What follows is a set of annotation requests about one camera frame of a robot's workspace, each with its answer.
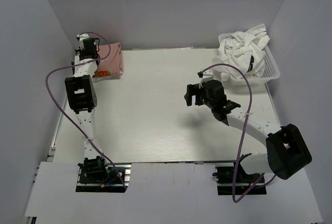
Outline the pink t shirt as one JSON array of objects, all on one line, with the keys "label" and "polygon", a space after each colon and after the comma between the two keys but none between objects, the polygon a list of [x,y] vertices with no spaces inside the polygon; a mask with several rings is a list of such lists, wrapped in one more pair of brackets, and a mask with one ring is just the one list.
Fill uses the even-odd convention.
[{"label": "pink t shirt", "polygon": [[100,61],[98,69],[96,70],[94,77],[101,79],[119,79],[123,74],[123,59],[121,54],[121,44],[113,43],[110,45],[100,46],[98,54],[100,57],[105,57],[110,53],[105,60]]}]

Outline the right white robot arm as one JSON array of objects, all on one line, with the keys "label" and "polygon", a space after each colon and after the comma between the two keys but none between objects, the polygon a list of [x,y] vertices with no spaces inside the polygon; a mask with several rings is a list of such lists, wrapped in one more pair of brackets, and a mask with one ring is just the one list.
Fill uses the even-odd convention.
[{"label": "right white robot arm", "polygon": [[207,106],[218,121],[242,130],[243,134],[265,146],[265,153],[240,155],[234,163],[235,168],[247,175],[273,173],[287,180],[312,162],[312,156],[295,125],[280,126],[248,113],[240,104],[227,99],[220,81],[187,85],[184,99],[187,106]]}]

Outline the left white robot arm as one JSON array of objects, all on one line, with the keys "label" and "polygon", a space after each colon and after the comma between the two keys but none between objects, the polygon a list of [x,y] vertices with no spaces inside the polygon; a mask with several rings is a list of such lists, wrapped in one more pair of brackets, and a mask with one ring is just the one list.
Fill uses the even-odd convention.
[{"label": "left white robot arm", "polygon": [[96,159],[101,147],[95,126],[97,96],[92,77],[100,58],[96,39],[87,33],[77,35],[79,46],[74,57],[74,72],[65,79],[65,88],[70,109],[75,113],[79,127],[83,130],[84,159]]}]

